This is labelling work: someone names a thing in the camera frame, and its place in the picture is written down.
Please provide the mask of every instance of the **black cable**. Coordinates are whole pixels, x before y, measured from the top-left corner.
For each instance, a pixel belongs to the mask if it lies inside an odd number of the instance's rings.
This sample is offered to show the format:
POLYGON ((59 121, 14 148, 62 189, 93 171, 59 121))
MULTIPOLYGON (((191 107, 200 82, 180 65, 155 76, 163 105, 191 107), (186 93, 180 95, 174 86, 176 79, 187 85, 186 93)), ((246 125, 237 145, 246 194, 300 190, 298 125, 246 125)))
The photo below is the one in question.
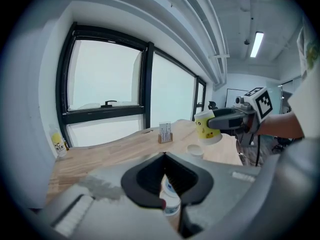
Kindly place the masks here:
POLYGON ((255 161, 255 167, 258 166, 259 163, 259 157, 260 157, 260 135, 258 135, 258 150, 256 152, 256 161, 255 161))

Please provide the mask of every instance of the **fluorescent light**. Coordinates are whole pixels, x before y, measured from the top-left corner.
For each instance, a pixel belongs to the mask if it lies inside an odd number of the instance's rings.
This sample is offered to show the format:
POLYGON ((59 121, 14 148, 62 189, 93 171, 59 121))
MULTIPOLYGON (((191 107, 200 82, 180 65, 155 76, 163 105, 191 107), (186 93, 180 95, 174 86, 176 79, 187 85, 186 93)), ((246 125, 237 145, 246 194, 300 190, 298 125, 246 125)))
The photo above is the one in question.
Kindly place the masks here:
POLYGON ((257 56, 257 53, 259 51, 259 48, 260 48, 260 45, 261 45, 263 38, 264 38, 264 33, 262 33, 262 32, 255 33, 254 45, 253 45, 250 57, 255 58, 257 56))

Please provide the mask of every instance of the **human arm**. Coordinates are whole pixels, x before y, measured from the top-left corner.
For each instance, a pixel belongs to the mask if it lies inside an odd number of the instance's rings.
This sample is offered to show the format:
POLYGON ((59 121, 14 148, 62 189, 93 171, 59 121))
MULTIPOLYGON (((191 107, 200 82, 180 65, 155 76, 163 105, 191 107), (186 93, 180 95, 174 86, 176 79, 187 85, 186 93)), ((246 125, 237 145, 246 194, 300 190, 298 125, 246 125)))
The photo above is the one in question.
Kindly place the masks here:
POLYGON ((298 119, 293 112, 268 116, 262 122, 256 134, 286 139, 298 139, 304 136, 298 119))

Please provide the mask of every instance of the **wooden table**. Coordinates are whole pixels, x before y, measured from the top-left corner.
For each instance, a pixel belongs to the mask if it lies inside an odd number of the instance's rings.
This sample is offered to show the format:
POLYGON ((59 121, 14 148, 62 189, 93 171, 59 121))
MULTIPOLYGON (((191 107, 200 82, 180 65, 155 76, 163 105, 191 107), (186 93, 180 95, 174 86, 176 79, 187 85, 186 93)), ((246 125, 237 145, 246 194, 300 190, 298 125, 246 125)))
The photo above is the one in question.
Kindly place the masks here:
POLYGON ((106 144, 71 148, 54 165, 46 201, 49 202, 98 167, 159 152, 184 154, 190 144, 197 144, 202 148, 205 160, 242 166, 235 137, 222 134, 223 138, 218 143, 203 145, 198 141, 195 122, 178 120, 171 128, 173 141, 163 144, 158 143, 159 128, 150 128, 106 144))

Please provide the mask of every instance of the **white bottle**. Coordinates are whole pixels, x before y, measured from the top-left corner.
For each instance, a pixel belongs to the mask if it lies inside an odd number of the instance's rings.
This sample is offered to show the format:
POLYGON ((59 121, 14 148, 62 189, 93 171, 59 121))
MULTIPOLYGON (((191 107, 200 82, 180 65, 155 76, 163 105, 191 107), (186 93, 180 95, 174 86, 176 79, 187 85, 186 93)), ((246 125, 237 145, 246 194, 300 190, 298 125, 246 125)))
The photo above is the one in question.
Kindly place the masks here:
POLYGON ((64 143, 64 140, 61 137, 60 131, 53 124, 50 124, 49 131, 51 141, 54 145, 54 149, 58 154, 58 157, 62 158, 67 154, 67 149, 64 143))

